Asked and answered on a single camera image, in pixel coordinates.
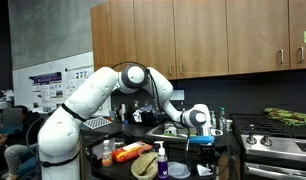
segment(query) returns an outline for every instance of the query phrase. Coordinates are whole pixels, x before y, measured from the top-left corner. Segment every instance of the cabinet handle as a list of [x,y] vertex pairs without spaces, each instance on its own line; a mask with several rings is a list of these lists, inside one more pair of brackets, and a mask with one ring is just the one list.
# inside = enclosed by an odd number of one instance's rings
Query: cabinet handle
[[302,63],[304,61],[304,48],[300,47],[300,50],[301,50],[301,61],[300,61],[300,63]]
[[281,49],[280,52],[281,52],[281,62],[280,62],[280,64],[283,64],[283,62],[284,62],[284,51],[283,51],[283,49]]
[[169,73],[172,75],[172,64],[169,64]]
[[182,63],[180,63],[180,73],[183,74]]

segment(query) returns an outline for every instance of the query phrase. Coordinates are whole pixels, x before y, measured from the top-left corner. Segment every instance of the oven door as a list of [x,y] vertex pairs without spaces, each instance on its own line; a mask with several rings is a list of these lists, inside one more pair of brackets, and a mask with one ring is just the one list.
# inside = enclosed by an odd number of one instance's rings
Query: oven door
[[244,163],[245,179],[306,180],[306,171],[254,163]]

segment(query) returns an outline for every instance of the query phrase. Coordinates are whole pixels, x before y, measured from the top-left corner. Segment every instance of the oven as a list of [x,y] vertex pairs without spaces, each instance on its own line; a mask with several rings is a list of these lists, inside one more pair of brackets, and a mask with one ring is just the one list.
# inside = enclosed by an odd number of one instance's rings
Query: oven
[[287,126],[262,115],[233,114],[242,147],[243,180],[306,180],[306,126]]

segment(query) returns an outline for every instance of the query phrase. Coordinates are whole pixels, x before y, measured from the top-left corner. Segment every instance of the stove knob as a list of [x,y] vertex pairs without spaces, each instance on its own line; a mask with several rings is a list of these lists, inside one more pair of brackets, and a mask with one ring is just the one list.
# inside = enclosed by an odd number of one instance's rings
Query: stove knob
[[264,146],[272,146],[272,140],[269,139],[269,137],[264,136],[264,137],[261,139],[261,144],[263,144]]
[[257,140],[253,137],[252,134],[250,134],[249,137],[246,138],[246,142],[249,144],[256,144]]

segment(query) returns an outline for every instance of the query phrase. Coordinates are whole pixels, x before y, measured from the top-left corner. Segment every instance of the bottle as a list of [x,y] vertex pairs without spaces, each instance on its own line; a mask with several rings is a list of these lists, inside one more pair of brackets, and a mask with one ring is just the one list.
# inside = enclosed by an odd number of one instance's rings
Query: bottle
[[163,148],[163,141],[155,141],[154,143],[160,144],[159,154],[157,157],[158,179],[168,179],[169,173],[167,166],[167,156],[165,154],[165,149]]
[[223,134],[226,134],[226,117],[225,117],[225,108],[220,106],[220,130],[223,132]]
[[102,166],[103,167],[108,167],[113,164],[112,160],[112,150],[110,146],[110,141],[109,140],[104,140],[103,141],[103,153],[102,153]]
[[211,113],[212,128],[213,128],[213,129],[216,129],[216,118],[215,118],[214,111],[210,111],[210,113]]

